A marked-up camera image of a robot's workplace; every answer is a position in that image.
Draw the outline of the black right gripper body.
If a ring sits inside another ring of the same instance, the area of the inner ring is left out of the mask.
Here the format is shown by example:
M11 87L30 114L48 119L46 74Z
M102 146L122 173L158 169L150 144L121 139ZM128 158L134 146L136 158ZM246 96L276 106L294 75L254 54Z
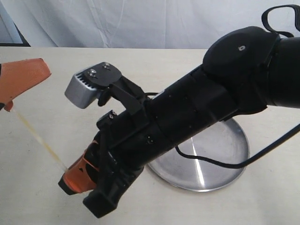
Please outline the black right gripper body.
M97 218L114 211L122 195L142 173L144 166L171 150L175 144L175 113L146 110L102 116L89 159L99 168L96 187L83 204Z

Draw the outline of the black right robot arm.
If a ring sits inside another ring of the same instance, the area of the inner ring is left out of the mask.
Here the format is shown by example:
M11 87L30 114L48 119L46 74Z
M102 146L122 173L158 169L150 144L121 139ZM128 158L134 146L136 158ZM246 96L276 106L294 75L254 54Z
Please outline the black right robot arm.
M125 107L97 121L92 143L58 183L68 195L89 192L83 204L101 218L117 208L146 164L188 138L269 105L299 108L300 39L256 26L230 32L201 65L158 94L101 62L73 75L65 96L81 109L110 98Z

